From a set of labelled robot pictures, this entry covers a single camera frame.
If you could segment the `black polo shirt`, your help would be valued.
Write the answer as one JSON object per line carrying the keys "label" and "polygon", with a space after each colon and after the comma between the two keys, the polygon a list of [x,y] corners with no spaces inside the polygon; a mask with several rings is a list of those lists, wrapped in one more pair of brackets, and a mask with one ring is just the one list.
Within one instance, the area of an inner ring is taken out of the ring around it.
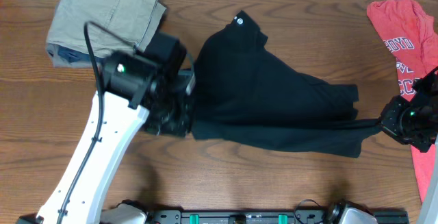
{"label": "black polo shirt", "polygon": [[299,73],[267,41],[245,12],[206,40],[194,64],[195,139],[358,157],[380,129],[376,119],[358,118],[357,86]]}

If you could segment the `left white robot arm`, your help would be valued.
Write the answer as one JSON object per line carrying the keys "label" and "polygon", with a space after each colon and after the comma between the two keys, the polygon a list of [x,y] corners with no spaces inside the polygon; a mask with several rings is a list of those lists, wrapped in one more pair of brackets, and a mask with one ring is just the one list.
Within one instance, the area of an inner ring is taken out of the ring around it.
{"label": "left white robot arm", "polygon": [[106,58],[86,127],[60,182],[39,211],[18,217],[18,223],[146,223],[148,211],[136,201],[110,210],[103,204],[141,129],[179,137],[189,132],[195,74],[181,67],[188,57],[115,52]]}

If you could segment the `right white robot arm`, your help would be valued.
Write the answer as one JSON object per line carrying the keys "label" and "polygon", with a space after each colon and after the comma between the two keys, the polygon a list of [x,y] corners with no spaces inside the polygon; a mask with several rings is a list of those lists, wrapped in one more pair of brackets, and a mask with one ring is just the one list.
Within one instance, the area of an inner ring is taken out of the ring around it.
{"label": "right white robot arm", "polygon": [[[402,145],[411,145],[425,153],[437,145],[437,68],[413,85],[414,97],[407,101],[394,97],[383,109],[378,120],[382,130]],[[382,210],[372,212],[351,201],[334,203],[324,213],[328,224],[408,223],[405,211]]]}

